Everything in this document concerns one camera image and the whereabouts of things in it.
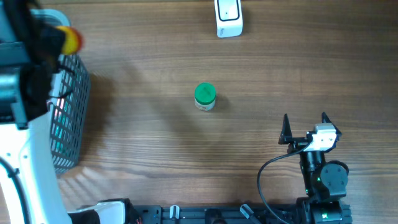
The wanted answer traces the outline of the green lid jar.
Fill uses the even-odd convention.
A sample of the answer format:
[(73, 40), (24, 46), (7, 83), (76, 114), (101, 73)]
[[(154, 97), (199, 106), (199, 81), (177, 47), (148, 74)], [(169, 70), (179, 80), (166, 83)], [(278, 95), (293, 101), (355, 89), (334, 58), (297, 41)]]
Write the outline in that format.
[(194, 99), (199, 110), (209, 111), (216, 103), (216, 88), (211, 83), (201, 83), (195, 88)]

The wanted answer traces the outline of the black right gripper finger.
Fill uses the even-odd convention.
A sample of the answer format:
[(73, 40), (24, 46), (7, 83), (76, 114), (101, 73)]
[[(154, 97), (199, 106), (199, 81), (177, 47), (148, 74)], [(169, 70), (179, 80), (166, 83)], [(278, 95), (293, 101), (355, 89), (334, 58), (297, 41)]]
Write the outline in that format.
[(330, 118), (327, 116), (327, 114), (325, 112), (322, 113), (322, 123), (330, 123), (333, 125), (333, 127), (336, 130), (336, 135), (337, 136), (341, 136), (342, 133), (341, 131), (333, 124), (333, 122), (330, 120)]
[(293, 140), (289, 117), (287, 114), (285, 114), (283, 118), (282, 129), (280, 132), (279, 140)]

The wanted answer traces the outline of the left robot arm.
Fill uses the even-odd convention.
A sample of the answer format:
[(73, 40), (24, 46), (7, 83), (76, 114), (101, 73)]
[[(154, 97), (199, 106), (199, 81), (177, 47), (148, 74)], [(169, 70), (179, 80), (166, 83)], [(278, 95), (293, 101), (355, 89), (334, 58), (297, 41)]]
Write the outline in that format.
[(90, 91), (83, 39), (37, 1), (1, 2), (1, 189), (12, 223), (139, 223), (126, 198), (69, 212), (57, 177), (75, 167)]

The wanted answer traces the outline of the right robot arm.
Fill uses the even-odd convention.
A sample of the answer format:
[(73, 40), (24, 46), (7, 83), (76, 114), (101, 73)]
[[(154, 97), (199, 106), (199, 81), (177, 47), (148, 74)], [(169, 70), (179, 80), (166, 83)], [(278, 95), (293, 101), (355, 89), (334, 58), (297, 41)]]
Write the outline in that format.
[(298, 219), (301, 223), (352, 223), (349, 205), (341, 199), (346, 197), (348, 166), (341, 161), (326, 161), (325, 154), (336, 147), (341, 131), (322, 113), (321, 123), (315, 124), (306, 136), (292, 135), (289, 118), (285, 114), (279, 144), (288, 145), (287, 154), (300, 156), (307, 197), (296, 201)]

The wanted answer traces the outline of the red yellow sauce bottle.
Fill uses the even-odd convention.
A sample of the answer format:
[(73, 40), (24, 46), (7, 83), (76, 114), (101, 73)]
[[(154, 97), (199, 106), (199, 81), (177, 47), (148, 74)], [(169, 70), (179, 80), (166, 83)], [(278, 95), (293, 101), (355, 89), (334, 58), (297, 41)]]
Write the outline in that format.
[(61, 53), (71, 55), (78, 53), (83, 47), (83, 36), (73, 27), (57, 26), (57, 29), (65, 34), (65, 41)]

